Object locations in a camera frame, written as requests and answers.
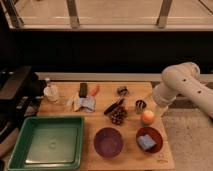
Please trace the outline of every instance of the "table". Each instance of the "table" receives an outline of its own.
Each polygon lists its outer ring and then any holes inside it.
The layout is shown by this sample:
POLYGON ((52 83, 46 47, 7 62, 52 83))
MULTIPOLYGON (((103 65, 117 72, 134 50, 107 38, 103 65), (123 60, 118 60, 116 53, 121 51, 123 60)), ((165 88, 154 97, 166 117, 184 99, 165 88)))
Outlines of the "table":
POLYGON ((59 88, 60 98, 57 102, 49 102, 44 98, 39 108, 38 116, 84 116, 84 145, 79 170, 132 171, 174 168, 172 153, 161 120, 161 115, 166 109, 156 107, 156 104, 150 98, 152 86, 149 82, 88 82, 89 91, 95 88, 97 84, 100 86, 100 91, 95 96, 96 108, 93 113, 85 111, 74 112, 73 109, 70 110, 66 106, 69 98, 72 98, 79 90, 79 82, 53 82, 53 84, 59 88), (103 111, 118 99, 116 89, 124 85, 127 86, 130 92, 125 100, 128 117, 125 119, 123 125, 116 126, 103 114, 103 111), (158 153, 149 154, 143 152, 136 144, 136 133, 141 127, 139 115, 135 113, 134 109, 135 101, 138 99, 146 99, 148 108, 156 113, 155 122, 151 126, 161 133, 164 141, 163 148, 158 153), (113 159, 100 157, 93 147, 94 136, 103 127, 113 127, 119 130, 124 140, 122 152, 113 159))

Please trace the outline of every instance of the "purple bowl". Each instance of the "purple bowl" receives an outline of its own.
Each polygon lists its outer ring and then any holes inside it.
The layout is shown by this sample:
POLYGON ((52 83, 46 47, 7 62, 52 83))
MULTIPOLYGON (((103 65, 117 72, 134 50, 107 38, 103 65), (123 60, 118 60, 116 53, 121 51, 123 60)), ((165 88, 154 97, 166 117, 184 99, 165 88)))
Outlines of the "purple bowl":
POLYGON ((120 132, 114 128, 103 128, 95 135, 94 147, 96 152, 102 157, 115 157, 123 148, 122 136, 120 132))

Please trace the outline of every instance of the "black background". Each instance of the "black background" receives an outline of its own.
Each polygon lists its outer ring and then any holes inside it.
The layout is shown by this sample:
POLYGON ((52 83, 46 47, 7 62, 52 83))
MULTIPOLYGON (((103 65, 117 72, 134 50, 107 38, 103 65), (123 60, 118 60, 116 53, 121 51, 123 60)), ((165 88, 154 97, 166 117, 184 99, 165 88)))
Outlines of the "black background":
POLYGON ((213 69, 213 32, 10 31, 0 10, 0 67, 35 71, 160 73, 196 62, 213 69))

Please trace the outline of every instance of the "blue sponge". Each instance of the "blue sponge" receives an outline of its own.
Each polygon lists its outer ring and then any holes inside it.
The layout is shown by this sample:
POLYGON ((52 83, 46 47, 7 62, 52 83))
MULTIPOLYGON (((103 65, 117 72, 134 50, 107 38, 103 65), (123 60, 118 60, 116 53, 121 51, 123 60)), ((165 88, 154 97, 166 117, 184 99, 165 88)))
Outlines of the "blue sponge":
POLYGON ((156 142, 148 134, 138 137, 137 141, 144 151, 149 150, 156 145, 156 142))

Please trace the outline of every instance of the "floor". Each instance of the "floor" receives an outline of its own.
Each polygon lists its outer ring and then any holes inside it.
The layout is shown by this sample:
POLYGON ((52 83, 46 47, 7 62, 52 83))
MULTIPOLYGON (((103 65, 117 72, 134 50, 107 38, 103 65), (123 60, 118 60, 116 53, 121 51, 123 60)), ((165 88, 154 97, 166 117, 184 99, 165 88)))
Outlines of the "floor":
MULTIPOLYGON (((155 25, 163 0, 76 0, 81 25, 155 25)), ((173 0, 168 25, 213 25, 213 0, 173 0)), ((69 26, 66 0, 19 0, 26 25, 69 26)))

